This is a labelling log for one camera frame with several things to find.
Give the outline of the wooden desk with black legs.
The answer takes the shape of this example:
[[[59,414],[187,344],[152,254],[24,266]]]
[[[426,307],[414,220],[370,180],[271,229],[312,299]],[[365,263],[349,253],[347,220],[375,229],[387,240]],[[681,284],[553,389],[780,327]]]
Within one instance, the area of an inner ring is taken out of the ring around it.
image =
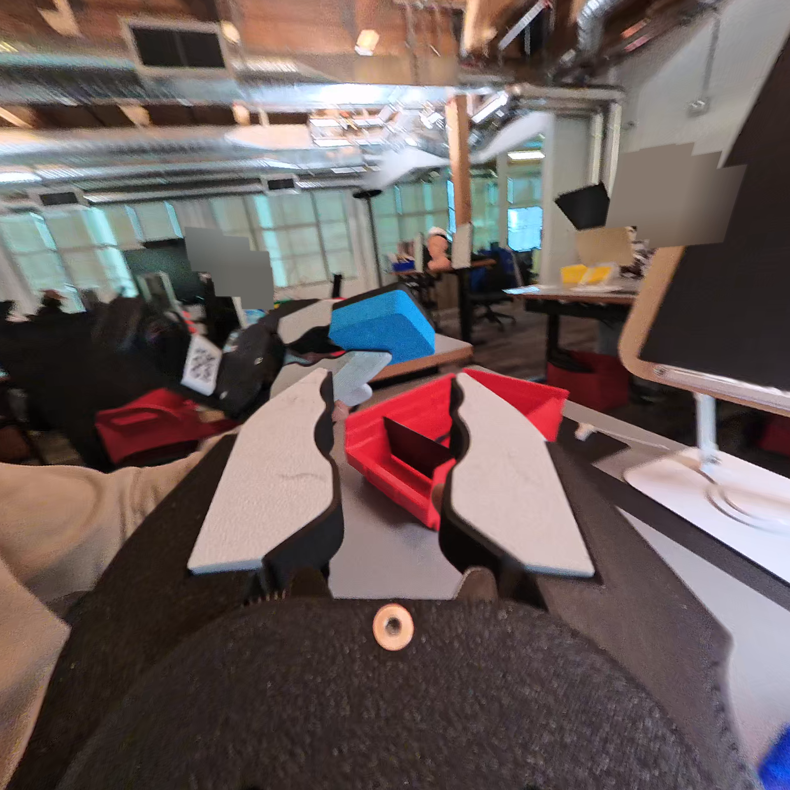
[[[575,373],[590,373],[592,368],[586,362],[577,361],[560,345],[561,318],[582,318],[603,323],[624,322],[638,297],[636,290],[617,286],[560,288],[533,284],[505,289],[504,293],[523,302],[526,312],[546,316],[546,367],[552,364]]]

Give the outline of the yellow small bin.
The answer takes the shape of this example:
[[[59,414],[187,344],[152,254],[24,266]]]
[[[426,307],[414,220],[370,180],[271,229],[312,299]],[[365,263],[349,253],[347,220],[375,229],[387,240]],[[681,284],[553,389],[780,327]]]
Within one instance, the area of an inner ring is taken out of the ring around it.
[[[594,265],[568,265],[561,269],[561,285],[564,288],[603,288],[609,287],[618,266],[613,263]]]

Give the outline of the black board with wood edge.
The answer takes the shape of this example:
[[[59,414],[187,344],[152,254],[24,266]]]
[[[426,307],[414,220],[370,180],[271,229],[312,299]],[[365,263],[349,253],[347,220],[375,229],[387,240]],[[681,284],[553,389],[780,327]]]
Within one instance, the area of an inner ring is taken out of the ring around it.
[[[692,147],[745,169],[719,244],[658,251],[619,340],[641,379],[788,415],[788,2],[723,2],[624,65],[617,177]]]

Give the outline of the wooden post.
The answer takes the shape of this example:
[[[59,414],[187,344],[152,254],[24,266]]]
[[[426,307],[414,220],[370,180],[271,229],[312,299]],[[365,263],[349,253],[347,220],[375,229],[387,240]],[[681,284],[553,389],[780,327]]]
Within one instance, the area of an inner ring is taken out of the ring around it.
[[[463,93],[455,94],[446,103],[446,135],[456,225],[453,242],[457,241],[458,232],[472,222],[469,131],[468,97]]]

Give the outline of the blue sponge with black side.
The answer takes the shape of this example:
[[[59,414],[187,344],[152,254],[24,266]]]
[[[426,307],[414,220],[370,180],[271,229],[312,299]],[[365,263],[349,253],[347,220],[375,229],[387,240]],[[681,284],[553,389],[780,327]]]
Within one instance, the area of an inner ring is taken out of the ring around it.
[[[393,283],[339,300],[329,339],[346,351],[385,351],[391,364],[435,353],[435,329],[409,287]]]

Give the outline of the red storage tub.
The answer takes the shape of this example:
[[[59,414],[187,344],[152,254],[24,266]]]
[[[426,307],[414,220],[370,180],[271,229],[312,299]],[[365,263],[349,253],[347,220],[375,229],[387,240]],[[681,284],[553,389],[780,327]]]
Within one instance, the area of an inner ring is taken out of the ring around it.
[[[559,350],[547,361],[546,383],[568,391],[568,399],[597,411],[619,409],[630,400],[630,374],[614,356]]]

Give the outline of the cardboard box with black flap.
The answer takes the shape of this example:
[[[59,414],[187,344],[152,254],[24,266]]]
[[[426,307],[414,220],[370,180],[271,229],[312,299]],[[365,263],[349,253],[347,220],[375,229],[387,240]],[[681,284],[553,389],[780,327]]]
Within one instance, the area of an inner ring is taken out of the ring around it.
[[[630,228],[607,224],[610,198],[603,183],[561,193],[555,205],[574,227],[574,249],[580,263],[620,269],[633,263]]]

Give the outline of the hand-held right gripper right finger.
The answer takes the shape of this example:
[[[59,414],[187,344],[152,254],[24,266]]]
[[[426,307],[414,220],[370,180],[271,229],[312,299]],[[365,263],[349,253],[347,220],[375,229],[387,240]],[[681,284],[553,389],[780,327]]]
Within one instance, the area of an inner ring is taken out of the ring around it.
[[[460,535],[537,574],[592,578],[593,560],[539,429],[470,373],[451,385],[449,469],[441,550]]]

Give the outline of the black-legged standing desk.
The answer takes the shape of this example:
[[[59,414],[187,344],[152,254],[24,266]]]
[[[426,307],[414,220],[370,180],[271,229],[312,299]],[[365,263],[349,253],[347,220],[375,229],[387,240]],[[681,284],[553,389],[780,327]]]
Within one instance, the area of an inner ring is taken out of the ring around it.
[[[437,301],[431,297],[431,290],[438,282],[434,275],[418,270],[414,258],[390,254],[387,259],[386,271],[407,286],[432,326],[436,331],[439,331],[439,307]],[[470,286],[471,274],[477,270],[487,270],[495,266],[496,263],[497,261],[492,258],[481,258],[474,255],[469,266],[440,273],[442,276],[455,277],[457,280],[460,339],[468,344],[472,344],[474,314]]]

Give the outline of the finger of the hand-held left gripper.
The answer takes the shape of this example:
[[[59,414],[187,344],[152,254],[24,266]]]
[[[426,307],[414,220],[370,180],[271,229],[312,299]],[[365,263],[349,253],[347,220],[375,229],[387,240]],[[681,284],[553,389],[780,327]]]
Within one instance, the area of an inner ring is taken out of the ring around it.
[[[289,308],[278,321],[278,337],[284,346],[284,363],[308,366],[335,359],[345,349],[330,339],[332,311],[337,300],[313,300]]]

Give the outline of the red plastic bin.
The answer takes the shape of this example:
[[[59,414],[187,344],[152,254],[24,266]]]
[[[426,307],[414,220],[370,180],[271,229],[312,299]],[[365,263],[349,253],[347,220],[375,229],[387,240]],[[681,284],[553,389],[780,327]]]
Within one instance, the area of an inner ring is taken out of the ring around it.
[[[464,373],[513,406],[548,441],[557,438],[567,390],[467,367]],[[353,469],[426,528],[437,532],[433,492],[456,462],[449,449],[451,384],[445,374],[363,411],[345,424],[344,449]]]

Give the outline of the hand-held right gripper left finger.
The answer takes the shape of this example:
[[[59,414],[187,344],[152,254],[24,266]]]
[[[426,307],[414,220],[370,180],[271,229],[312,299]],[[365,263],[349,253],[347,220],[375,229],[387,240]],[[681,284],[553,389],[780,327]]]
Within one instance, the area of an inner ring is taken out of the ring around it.
[[[311,371],[246,420],[186,567],[195,575],[326,568],[344,539],[332,374]]]

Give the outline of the black office chair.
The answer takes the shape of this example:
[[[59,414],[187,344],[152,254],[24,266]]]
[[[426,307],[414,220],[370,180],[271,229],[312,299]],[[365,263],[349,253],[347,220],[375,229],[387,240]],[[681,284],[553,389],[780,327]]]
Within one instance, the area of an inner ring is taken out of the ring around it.
[[[512,314],[496,311],[498,305],[512,302],[508,289],[516,287],[513,257],[507,248],[497,244],[471,255],[469,273],[469,304],[472,324],[487,321],[504,332],[505,321],[515,322]]]

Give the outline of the person's left forearm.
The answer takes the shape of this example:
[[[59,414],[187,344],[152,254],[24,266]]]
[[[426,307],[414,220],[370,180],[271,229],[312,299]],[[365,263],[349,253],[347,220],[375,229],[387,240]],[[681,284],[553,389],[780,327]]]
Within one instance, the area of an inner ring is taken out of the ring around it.
[[[92,589],[127,539],[236,430],[185,458],[100,472],[74,465],[1,464],[2,616]]]

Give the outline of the black floor lamp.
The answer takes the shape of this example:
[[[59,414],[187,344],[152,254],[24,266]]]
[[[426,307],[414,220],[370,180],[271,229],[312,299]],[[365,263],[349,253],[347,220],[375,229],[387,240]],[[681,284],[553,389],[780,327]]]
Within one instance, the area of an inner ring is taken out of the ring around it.
[[[374,219],[374,212],[372,201],[374,198],[381,195],[380,189],[358,189],[353,191],[352,197],[357,202],[361,203],[364,206],[364,210],[367,216],[367,236],[369,237],[370,241],[370,249],[372,253],[372,266],[374,269],[374,274],[376,276],[376,282],[378,288],[382,288],[384,285],[383,276],[381,273],[381,262],[380,262],[380,252],[379,252],[379,239],[376,229],[376,223]]]

